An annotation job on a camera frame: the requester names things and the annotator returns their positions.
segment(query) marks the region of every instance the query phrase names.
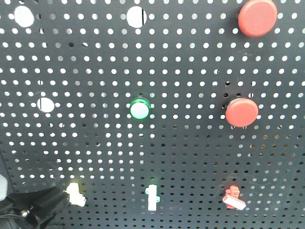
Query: dark gray metal sheet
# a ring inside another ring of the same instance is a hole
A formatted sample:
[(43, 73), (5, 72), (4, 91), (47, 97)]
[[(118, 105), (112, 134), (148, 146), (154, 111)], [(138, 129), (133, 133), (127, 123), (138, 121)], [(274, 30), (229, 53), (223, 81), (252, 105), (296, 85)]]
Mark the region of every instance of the dark gray metal sheet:
[[(132, 0), (24, 2), (30, 33), (9, 16), (20, 3), (0, 2), (0, 148), (18, 192), (80, 184), (87, 205), (55, 224), (302, 228), (304, 1), (275, 0), (277, 23), (260, 38), (234, 33), (245, 0), (142, 0), (140, 30), (125, 19)], [(144, 121), (128, 116), (138, 94), (154, 105)], [(224, 119), (236, 94), (260, 107), (246, 129)], [(54, 111), (38, 109), (42, 97)], [(232, 184), (244, 211), (222, 203)]]

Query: large hole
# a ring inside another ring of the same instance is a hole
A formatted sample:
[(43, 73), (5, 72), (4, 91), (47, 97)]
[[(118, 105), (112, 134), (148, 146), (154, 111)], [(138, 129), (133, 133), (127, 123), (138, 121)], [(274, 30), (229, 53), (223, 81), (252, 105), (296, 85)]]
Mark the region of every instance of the large hole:
[(26, 6), (18, 6), (14, 12), (15, 21), (21, 27), (29, 27), (34, 23), (34, 15)]
[(55, 104), (54, 102), (49, 99), (49, 98), (40, 98), (38, 101), (37, 101), (37, 106), (38, 108), (45, 112), (45, 113), (49, 113), (49, 112), (52, 112), (55, 108)]
[(130, 26), (141, 28), (146, 23), (147, 15), (142, 7), (133, 6), (128, 10), (126, 18)]

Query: red button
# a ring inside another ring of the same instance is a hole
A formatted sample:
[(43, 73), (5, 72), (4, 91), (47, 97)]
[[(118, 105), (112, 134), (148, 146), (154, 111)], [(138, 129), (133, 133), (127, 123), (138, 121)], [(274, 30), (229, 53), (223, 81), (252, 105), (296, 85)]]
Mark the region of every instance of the red button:
[(250, 99), (237, 98), (231, 101), (225, 112), (225, 117), (231, 125), (243, 127), (256, 120), (258, 107)]
[(240, 11), (238, 24), (245, 35), (260, 37), (274, 27), (276, 19), (276, 5), (271, 0), (250, 0)]

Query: white switch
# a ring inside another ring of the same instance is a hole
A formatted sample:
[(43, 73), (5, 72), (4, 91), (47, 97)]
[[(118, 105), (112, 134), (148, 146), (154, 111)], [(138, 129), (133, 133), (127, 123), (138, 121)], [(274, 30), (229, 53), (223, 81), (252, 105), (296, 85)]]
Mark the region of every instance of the white switch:
[(223, 202), (237, 208), (238, 210), (243, 210), (246, 207), (245, 202), (230, 195), (225, 195), (223, 197)]
[(148, 188), (146, 188), (145, 193), (148, 194), (148, 210), (156, 211), (157, 203), (160, 202), (160, 197), (157, 196), (157, 186), (149, 185)]
[(78, 183), (70, 183), (67, 187), (66, 192), (70, 195), (69, 202), (72, 205), (77, 205), (80, 207), (84, 207), (86, 204), (86, 197), (80, 194), (80, 189)]

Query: red switch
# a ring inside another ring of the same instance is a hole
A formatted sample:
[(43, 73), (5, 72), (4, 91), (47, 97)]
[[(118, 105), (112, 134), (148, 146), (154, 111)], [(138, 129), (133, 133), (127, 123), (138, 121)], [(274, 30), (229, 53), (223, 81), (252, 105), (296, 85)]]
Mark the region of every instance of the red switch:
[(277, 8), (271, 0), (250, 0), (241, 9), (238, 25), (242, 33), (249, 37), (260, 37), (275, 25)]
[(233, 99), (227, 107), (225, 118), (236, 127), (244, 127), (253, 123), (258, 115), (258, 106), (250, 99)]
[(238, 198), (239, 194), (240, 191), (235, 185), (230, 186), (230, 188), (225, 191), (223, 202), (226, 204), (228, 209), (237, 208), (243, 210), (246, 207), (246, 203)]

